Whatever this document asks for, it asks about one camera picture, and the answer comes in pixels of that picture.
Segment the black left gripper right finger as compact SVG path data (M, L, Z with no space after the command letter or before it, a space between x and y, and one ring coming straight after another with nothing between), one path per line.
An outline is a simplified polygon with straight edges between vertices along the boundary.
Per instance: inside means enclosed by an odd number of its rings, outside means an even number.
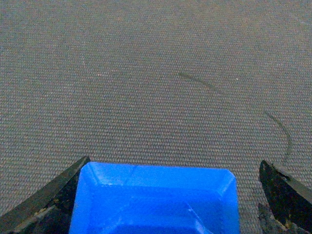
M258 218L263 234L310 234L312 190L279 165L266 160L259 166L267 205L259 203Z

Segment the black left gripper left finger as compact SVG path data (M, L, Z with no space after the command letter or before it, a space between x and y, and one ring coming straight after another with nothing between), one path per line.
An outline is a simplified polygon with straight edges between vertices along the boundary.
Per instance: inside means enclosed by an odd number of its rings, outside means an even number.
M33 195L0 217L2 234L67 234L84 156Z

